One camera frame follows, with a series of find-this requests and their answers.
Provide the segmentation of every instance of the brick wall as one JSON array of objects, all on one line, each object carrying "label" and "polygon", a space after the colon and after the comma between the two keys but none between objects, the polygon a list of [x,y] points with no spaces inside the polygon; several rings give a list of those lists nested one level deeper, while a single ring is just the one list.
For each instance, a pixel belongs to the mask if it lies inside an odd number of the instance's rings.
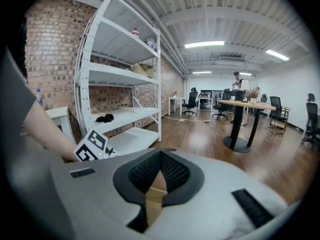
[{"label": "brick wall", "polygon": [[[26,68],[31,90],[41,88],[44,109],[68,106],[74,137],[81,139],[77,123],[74,74],[78,47],[88,20],[95,8],[71,0],[37,0],[26,14]],[[128,66],[95,56],[91,61],[125,69]],[[167,97],[177,91],[183,95],[183,78],[172,65],[161,57],[161,111],[168,113]],[[148,84],[135,88],[136,97],[144,107],[155,107],[156,85]],[[90,86],[91,112],[104,112],[132,107],[130,88]],[[143,127],[152,122],[150,117],[137,122]],[[132,127],[125,125],[109,132],[111,137]]]}]

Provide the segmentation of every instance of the table base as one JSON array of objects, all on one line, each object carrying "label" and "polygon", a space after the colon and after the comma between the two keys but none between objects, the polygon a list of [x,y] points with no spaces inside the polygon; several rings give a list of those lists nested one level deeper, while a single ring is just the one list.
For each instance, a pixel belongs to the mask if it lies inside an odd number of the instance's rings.
[{"label": "table base", "polygon": [[230,147],[232,138],[230,136],[224,137],[223,138],[223,143],[226,145],[229,149],[239,152],[239,153],[248,153],[251,150],[250,146],[247,146],[248,141],[243,139],[243,138],[237,138],[236,143],[234,145],[234,148]]}]

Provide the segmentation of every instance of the potted plant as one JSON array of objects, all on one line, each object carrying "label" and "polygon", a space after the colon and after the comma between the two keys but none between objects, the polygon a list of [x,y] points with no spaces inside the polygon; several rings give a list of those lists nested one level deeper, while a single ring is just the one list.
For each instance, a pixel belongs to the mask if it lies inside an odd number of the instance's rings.
[{"label": "potted plant", "polygon": [[250,101],[251,104],[257,103],[258,96],[259,96],[258,86],[254,88],[250,88],[249,90],[246,91],[246,98],[248,101]]}]

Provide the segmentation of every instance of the ceiling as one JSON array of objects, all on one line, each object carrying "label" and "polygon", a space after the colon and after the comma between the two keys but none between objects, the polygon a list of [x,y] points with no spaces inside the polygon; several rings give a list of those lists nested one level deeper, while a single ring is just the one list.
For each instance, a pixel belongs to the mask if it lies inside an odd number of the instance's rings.
[{"label": "ceiling", "polygon": [[[283,60],[311,52],[309,32],[286,0],[125,0],[161,31],[162,53],[182,75],[212,71],[258,75]],[[224,41],[222,46],[185,49],[184,45]],[[221,62],[219,57],[243,62]]]}]

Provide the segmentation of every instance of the cardboard box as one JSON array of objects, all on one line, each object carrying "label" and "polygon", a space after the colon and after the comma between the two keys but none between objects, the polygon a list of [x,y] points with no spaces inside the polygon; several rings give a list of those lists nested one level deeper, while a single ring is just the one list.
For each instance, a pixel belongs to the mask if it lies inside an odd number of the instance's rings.
[{"label": "cardboard box", "polygon": [[137,63],[131,69],[132,72],[146,76],[148,78],[154,78],[154,67],[148,64]]}]

